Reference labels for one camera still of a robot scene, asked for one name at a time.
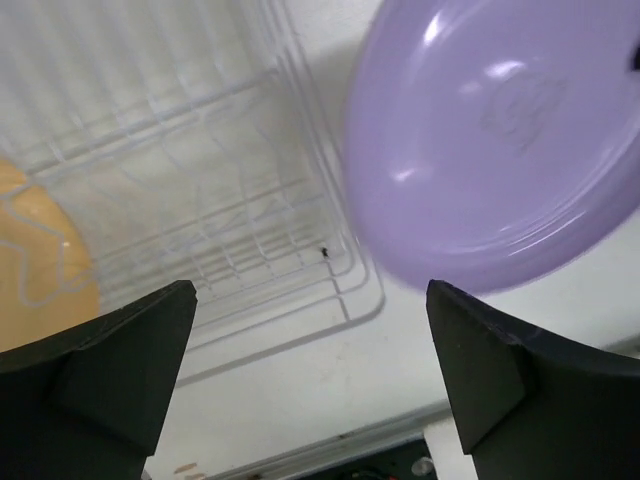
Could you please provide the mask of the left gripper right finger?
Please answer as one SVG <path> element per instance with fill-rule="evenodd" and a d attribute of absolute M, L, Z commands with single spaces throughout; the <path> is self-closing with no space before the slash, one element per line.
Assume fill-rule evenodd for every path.
<path fill-rule="evenodd" d="M 426 311 L 464 454 L 480 479 L 636 479 L 639 362 L 432 280 Z"/>

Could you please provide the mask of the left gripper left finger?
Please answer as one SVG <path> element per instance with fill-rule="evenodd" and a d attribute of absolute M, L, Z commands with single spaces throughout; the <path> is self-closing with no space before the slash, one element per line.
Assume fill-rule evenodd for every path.
<path fill-rule="evenodd" d="M 4 479 L 140 479 L 191 334 L 196 289 L 175 281 L 1 355 Z"/>

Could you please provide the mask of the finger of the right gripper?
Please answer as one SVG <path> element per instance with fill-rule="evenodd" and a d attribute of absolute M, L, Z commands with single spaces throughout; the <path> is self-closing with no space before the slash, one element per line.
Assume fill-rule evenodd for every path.
<path fill-rule="evenodd" d="M 637 44 L 629 56 L 628 69 L 630 71 L 640 71 L 640 44 Z"/>

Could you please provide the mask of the beige plate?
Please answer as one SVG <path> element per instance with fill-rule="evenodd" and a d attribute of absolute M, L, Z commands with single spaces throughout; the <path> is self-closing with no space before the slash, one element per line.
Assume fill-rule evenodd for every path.
<path fill-rule="evenodd" d="M 100 292 L 79 231 L 47 190 L 1 161 L 1 350 L 85 323 Z"/>

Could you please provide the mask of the purple plate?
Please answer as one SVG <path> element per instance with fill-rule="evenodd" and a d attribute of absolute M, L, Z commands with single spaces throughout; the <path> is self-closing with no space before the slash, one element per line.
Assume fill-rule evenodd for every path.
<path fill-rule="evenodd" d="M 635 1 L 385 1 L 345 106 L 361 242 L 479 294 L 564 266 L 639 206 Z"/>

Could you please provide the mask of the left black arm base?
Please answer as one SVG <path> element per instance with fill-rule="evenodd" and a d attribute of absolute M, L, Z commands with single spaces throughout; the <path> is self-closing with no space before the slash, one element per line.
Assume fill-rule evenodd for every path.
<path fill-rule="evenodd" d="M 423 433 L 378 442 L 314 468 L 300 479 L 312 480 L 425 480 L 438 474 Z"/>

